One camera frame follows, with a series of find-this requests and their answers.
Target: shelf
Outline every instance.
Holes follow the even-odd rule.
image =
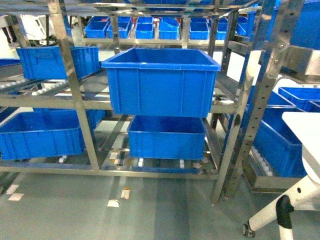
[[[320,50],[290,46],[281,73],[300,84],[320,84]]]
[[[154,27],[154,39],[136,39],[136,26],[132,25],[132,28],[128,34],[128,38],[119,38],[120,45],[167,45],[167,46],[182,46],[182,39],[159,39],[159,27],[158,24]],[[112,38],[82,38],[84,44],[114,44]],[[216,40],[216,46],[223,46],[224,40]],[[189,46],[208,46],[209,40],[188,40]]]
[[[222,72],[216,75],[215,87],[220,89],[230,100],[235,101],[239,82]]]
[[[57,163],[58,157],[48,158],[32,158],[26,162],[0,162],[0,171],[3,172],[24,172],[24,173],[47,173],[47,174],[77,174],[77,175],[99,175],[99,176],[126,176],[126,177],[139,177],[139,178],[174,178],[174,179],[203,179],[203,180],[216,180],[218,172],[216,170],[217,164],[215,161],[219,159],[219,148],[214,149],[214,153],[210,154],[208,147],[205,146],[204,158],[207,159],[206,163],[202,164],[199,171],[188,173],[193,170],[193,163],[197,161],[184,160],[181,166],[181,160],[170,159],[143,159],[143,166],[139,165],[138,158],[129,156],[128,134],[123,129],[124,123],[128,122],[130,117],[122,116],[114,122],[114,118],[105,118],[103,121],[108,126],[114,126],[109,130],[110,134],[105,131],[97,131],[95,133],[97,148],[98,162],[101,163],[100,170],[92,170],[90,165],[86,163],[89,161],[88,155],[84,152],[81,155],[73,155],[67,158],[66,163]],[[206,127],[206,136],[208,146],[218,146],[218,136],[213,130]],[[139,167],[151,168],[154,172],[139,171]],[[185,172],[185,173],[168,173],[169,172]]]

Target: stainless steel rack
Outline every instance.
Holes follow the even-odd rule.
[[[66,163],[57,163],[56,158],[34,158],[24,162],[0,162],[0,171],[3,172],[28,172],[28,173],[50,173],[50,174],[79,174],[79,175],[102,175],[102,176],[127,176],[127,177],[145,177],[145,178],[186,178],[186,179],[204,179],[216,180],[212,189],[211,202],[216,204],[219,201],[221,193],[224,189],[226,196],[232,196],[236,190],[237,183],[243,171],[251,183],[254,190],[270,191],[270,189],[281,191],[291,187],[297,179],[267,177],[259,175],[252,166],[249,158],[250,149],[253,139],[257,133],[261,118],[266,108],[272,88],[277,80],[278,74],[282,66],[290,67],[296,73],[293,79],[303,79],[304,82],[312,84],[317,83],[317,67],[319,64],[319,53],[311,49],[301,49],[289,45],[291,34],[294,30],[295,22],[299,17],[302,0],[288,2],[283,1],[280,6],[279,13],[275,20],[270,41],[266,42],[266,33],[269,27],[273,6],[276,0],[265,0],[262,7],[256,7],[257,14],[254,27],[254,39],[249,42],[247,37],[237,36],[236,26],[240,13],[245,13],[248,7],[256,3],[257,0],[248,2],[245,5],[228,5],[230,1],[215,1],[210,5],[197,5],[188,2],[186,5],[168,5],[168,4],[144,4],[135,2],[128,3],[68,3],[63,0],[39,0],[37,2],[26,1],[0,1],[0,12],[11,14],[7,23],[13,26],[18,37],[21,47],[29,47],[28,40],[20,29],[20,19],[18,15],[22,10],[17,6],[27,6],[29,10],[23,10],[26,14],[47,14],[50,15],[57,41],[62,54],[64,67],[67,72],[68,83],[63,86],[56,86],[48,91],[24,91],[24,94],[9,95],[8,91],[0,89],[0,106],[7,107],[32,107],[32,108],[59,108],[59,109],[75,109],[79,118],[82,134],[85,140],[86,151],[82,155],[71,156]],[[194,9],[203,9],[202,11],[194,11]],[[112,44],[114,52],[119,53],[121,46],[128,45],[176,45],[182,48],[203,47],[207,46],[208,54],[213,55],[215,47],[221,45],[221,41],[216,41],[216,31],[218,26],[218,18],[228,16],[227,37],[223,44],[222,70],[217,74],[216,88],[219,89],[228,98],[228,100],[220,100],[216,97],[212,102],[211,112],[213,113],[212,121],[209,123],[203,119],[206,127],[206,146],[204,149],[207,163],[201,167],[198,174],[192,173],[166,173],[166,172],[147,172],[142,166],[167,169],[193,169],[193,165],[188,161],[158,161],[157,159],[137,159],[128,155],[128,140],[125,131],[122,131],[124,124],[129,121],[130,117],[110,116],[105,119],[108,123],[115,121],[112,133],[107,139],[99,132],[95,136],[91,135],[88,120],[86,117],[86,109],[102,109],[111,111],[111,102],[108,97],[97,96],[104,90],[108,83],[106,81],[105,72],[101,71],[91,75],[82,81],[78,81],[70,47],[74,45],[71,32],[65,26],[64,18],[67,14],[73,16],[111,16],[112,39],[90,39],[83,38],[85,44]],[[134,38],[134,29],[128,39],[119,39],[118,16],[181,16],[182,31],[181,39],[163,40],[155,39],[143,40]],[[189,39],[190,17],[214,17],[212,21],[210,38],[208,41],[193,41]],[[295,65],[298,60],[292,61],[296,51],[300,51],[304,58],[308,60],[305,68],[301,65]],[[227,76],[231,53],[236,52],[245,56],[240,83]],[[248,101],[252,82],[256,74],[258,65],[261,64],[261,70],[257,85],[255,87],[254,96],[250,104],[249,115],[250,121],[245,128],[240,129],[243,119],[245,107]],[[7,77],[8,81],[18,81],[21,76]],[[34,89],[34,85],[16,84],[11,87],[11,91],[22,91],[26,89]],[[57,96],[64,90],[70,88],[71,96]],[[221,120],[225,129],[228,129],[226,122],[223,122],[223,114],[232,114],[229,131],[227,131],[226,145],[221,147],[215,126],[218,119]],[[123,144],[119,147],[113,147],[116,139],[121,139]]]

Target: metal shelf frame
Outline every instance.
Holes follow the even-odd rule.
[[[79,174],[79,175],[101,175],[101,176],[126,176],[126,177],[145,177],[145,178],[184,178],[184,179],[204,179],[216,180],[215,186],[212,189],[211,202],[216,204],[224,190],[226,196],[232,196],[237,188],[237,183],[243,173],[243,168],[249,161],[249,152],[257,133],[261,118],[266,108],[271,90],[276,82],[276,78],[282,65],[286,62],[286,54],[289,49],[291,34],[294,29],[294,23],[297,21],[300,10],[303,4],[302,0],[294,2],[284,1],[279,9],[275,20],[275,27],[272,30],[271,39],[265,42],[267,29],[269,27],[273,6],[276,0],[265,0],[262,7],[256,7],[257,14],[255,19],[254,39],[249,43],[247,37],[235,35],[237,20],[240,13],[246,12],[247,8],[258,2],[253,0],[245,5],[232,6],[228,5],[230,1],[215,1],[211,5],[166,5],[166,4],[144,4],[142,1],[134,4],[127,3],[64,3],[63,0],[48,0],[37,2],[3,2],[6,5],[12,5],[12,8],[2,8],[3,13],[18,13],[14,6],[16,4],[25,6],[43,6],[48,7],[48,15],[50,15],[54,31],[56,33],[57,42],[63,59],[63,64],[67,72],[68,84],[61,87],[55,87],[45,93],[37,95],[32,92],[26,92],[21,95],[10,95],[8,89],[0,89],[0,106],[6,107],[32,107],[32,108],[59,108],[59,109],[75,109],[80,122],[81,131],[84,137],[86,151],[83,156],[72,156],[67,163],[56,163],[54,158],[38,159],[33,158],[27,162],[0,162],[0,171],[2,172],[27,172],[27,173],[49,173],[49,174]],[[71,47],[74,46],[71,31],[69,26],[65,25],[68,21],[67,11],[69,7],[79,7],[85,10],[87,8],[95,8],[95,13],[88,15],[96,16],[111,16],[112,24],[112,39],[90,39],[84,38],[85,44],[112,44],[114,52],[117,54],[121,51],[121,46],[125,45],[176,45],[182,48],[201,47],[205,46],[208,49],[208,54],[213,56],[215,47],[221,45],[222,42],[216,41],[216,31],[218,26],[218,18],[228,16],[227,37],[223,45],[222,55],[222,70],[217,74],[216,88],[221,90],[229,100],[220,100],[216,97],[212,101],[211,113],[213,113],[212,121],[209,123],[203,119],[206,128],[206,149],[205,156],[209,159],[206,165],[199,174],[181,174],[181,173],[164,173],[164,172],[143,172],[143,169],[137,170],[139,159],[128,156],[128,136],[125,132],[121,132],[124,123],[130,120],[130,117],[123,115],[120,117],[111,116],[106,120],[116,121],[115,127],[111,135],[104,141],[102,146],[97,144],[97,136],[92,136],[89,128],[86,109],[101,109],[111,111],[111,101],[108,97],[97,96],[103,89],[108,86],[106,81],[106,73],[99,72],[89,76],[81,81],[77,79],[73,58],[71,55]],[[153,11],[152,8],[162,8],[165,10]],[[203,9],[203,11],[193,11],[194,9]],[[26,13],[35,14],[36,9],[28,10]],[[118,16],[181,16],[182,31],[181,39],[178,40],[163,40],[163,39],[119,39]],[[189,39],[190,17],[215,17],[212,21],[209,40],[194,41]],[[10,25],[18,37],[21,47],[30,47],[30,43],[23,31],[20,28],[21,22],[18,16],[8,18]],[[316,53],[306,53],[306,58],[310,56],[310,62],[313,64],[317,58]],[[230,57],[232,52],[241,53],[245,56],[240,82],[236,82],[227,76]],[[251,91],[252,82],[256,74],[257,67],[261,63],[262,67],[259,73],[257,85],[255,87],[254,96],[252,98],[249,115],[250,121],[245,129],[240,129],[241,121],[245,112],[245,107]],[[30,88],[28,84],[16,84],[12,86],[10,91],[25,90]],[[63,92],[70,88],[71,96],[56,96],[57,93]],[[217,120],[222,114],[232,114],[235,117],[231,118],[227,131],[225,145],[220,147],[219,139],[215,130]],[[123,138],[123,144],[120,148],[112,148],[113,143],[117,138]],[[117,163],[113,161],[112,155],[116,153]]]
[[[247,117],[249,121],[237,130],[239,123],[242,122],[242,111],[233,114],[230,121],[227,121],[223,114],[218,114],[213,119],[213,127],[217,125],[219,120],[223,129],[227,133],[226,144],[222,148],[223,158],[231,158],[231,163],[227,172],[226,180],[223,184],[223,192],[225,197],[232,197],[237,189],[239,180],[244,174],[250,188],[256,192],[284,192],[290,188],[299,178],[265,176],[257,170],[253,156],[251,155],[251,147],[260,126],[261,119],[264,115],[269,97],[273,87],[277,84],[279,74],[285,74],[289,78],[300,84],[320,84],[320,75],[318,73],[320,66],[320,51],[290,45],[292,33],[295,29],[296,22],[300,16],[304,1],[282,2],[279,12],[276,16],[269,41],[265,41],[266,32],[269,28],[269,22],[264,17],[272,14],[274,1],[264,2],[261,13],[255,18],[254,40],[249,42],[248,37],[238,36],[234,34],[232,24],[229,26],[227,33],[227,41],[224,45],[224,54],[222,61],[222,72],[228,71],[231,52],[237,53],[245,57],[242,74],[240,77],[239,88],[236,91],[235,99],[246,99],[251,91],[252,81],[256,74],[258,64],[261,69],[258,74],[255,90],[248,102],[249,109]],[[228,81],[229,89],[235,92],[237,83]]]

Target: white machine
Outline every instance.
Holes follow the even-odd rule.
[[[281,240],[293,240],[290,212],[307,201],[312,203],[314,197],[320,195],[320,113],[284,112],[282,118],[302,143],[302,162],[307,176],[251,217],[243,225],[246,237],[254,238],[258,229],[277,219]]]
[[[30,43],[34,46],[46,46],[47,34],[46,34],[46,16],[32,16],[32,15],[20,15],[23,27]],[[77,17],[68,17],[68,21],[71,27],[78,23]],[[53,23],[49,18],[49,45],[56,44],[55,31],[53,29]]]

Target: white sticker on floor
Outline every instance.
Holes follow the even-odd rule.
[[[17,188],[19,187],[19,185],[17,185],[17,184],[12,184],[8,189],[7,189],[7,191],[5,192],[5,194],[13,194],[16,190],[17,190]]]
[[[119,207],[119,201],[117,199],[111,199],[111,200],[108,201],[107,207],[118,208]]]
[[[128,200],[130,197],[130,187],[124,187],[121,193],[121,199]]]
[[[24,193],[14,193],[9,197],[9,201],[20,201]]]
[[[201,165],[200,165],[200,163],[198,163],[198,162],[195,162],[195,163],[193,163],[192,165],[193,165],[193,168],[194,168],[194,169],[200,169],[200,168],[201,168]]]

